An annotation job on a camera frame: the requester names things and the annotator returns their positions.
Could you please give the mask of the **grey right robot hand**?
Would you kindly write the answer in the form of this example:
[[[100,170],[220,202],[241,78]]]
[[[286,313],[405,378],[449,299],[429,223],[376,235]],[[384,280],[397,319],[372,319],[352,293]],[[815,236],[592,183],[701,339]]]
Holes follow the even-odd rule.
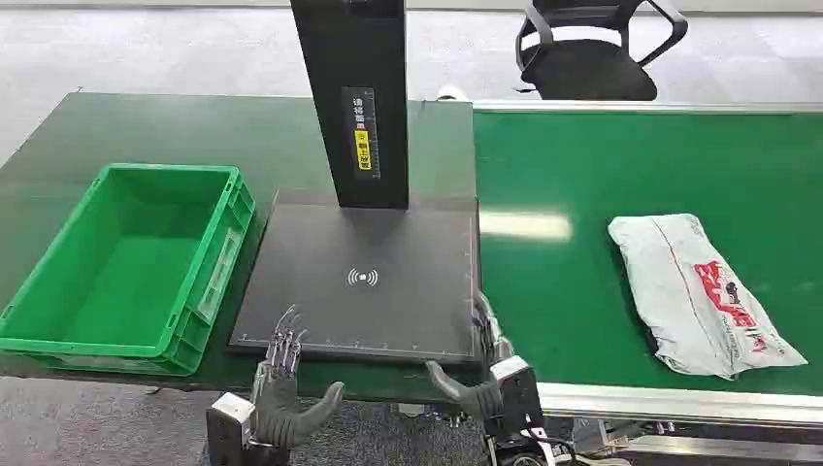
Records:
[[[514,356],[510,340],[503,334],[498,319],[486,295],[479,290],[473,292],[475,320],[479,327],[484,361],[491,367]],[[434,360],[427,360],[425,367],[432,384],[452,402],[470,416],[486,419],[497,416],[503,410],[499,384],[491,376],[487,382],[465,386],[449,376]]]

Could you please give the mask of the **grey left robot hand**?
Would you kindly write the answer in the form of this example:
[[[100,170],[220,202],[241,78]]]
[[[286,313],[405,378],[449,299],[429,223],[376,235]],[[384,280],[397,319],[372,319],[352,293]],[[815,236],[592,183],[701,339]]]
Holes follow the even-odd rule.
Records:
[[[251,393],[253,440],[277,450],[304,443],[337,411],[345,392],[344,383],[333,382],[319,401],[306,409],[298,406],[297,371],[307,333],[297,325],[298,318],[294,305],[278,318],[257,366]]]

